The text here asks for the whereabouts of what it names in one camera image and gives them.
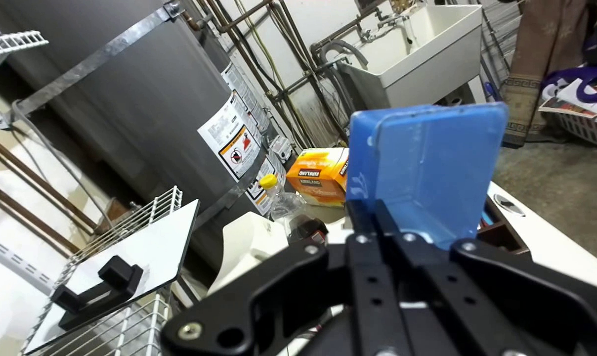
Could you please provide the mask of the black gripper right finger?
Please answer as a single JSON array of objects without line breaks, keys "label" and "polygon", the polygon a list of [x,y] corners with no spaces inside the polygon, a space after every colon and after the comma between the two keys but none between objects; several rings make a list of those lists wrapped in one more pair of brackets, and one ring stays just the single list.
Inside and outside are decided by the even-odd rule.
[{"label": "black gripper right finger", "polygon": [[484,240],[458,238],[450,258],[492,298],[528,356],[597,356],[597,286]]}]

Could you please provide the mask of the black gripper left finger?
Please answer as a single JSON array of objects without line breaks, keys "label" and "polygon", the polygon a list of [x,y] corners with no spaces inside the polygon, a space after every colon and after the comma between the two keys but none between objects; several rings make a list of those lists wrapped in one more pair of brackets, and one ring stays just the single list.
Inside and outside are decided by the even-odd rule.
[{"label": "black gripper left finger", "polygon": [[344,302],[342,244],[290,244],[176,312],[160,329],[168,356],[275,356]]}]

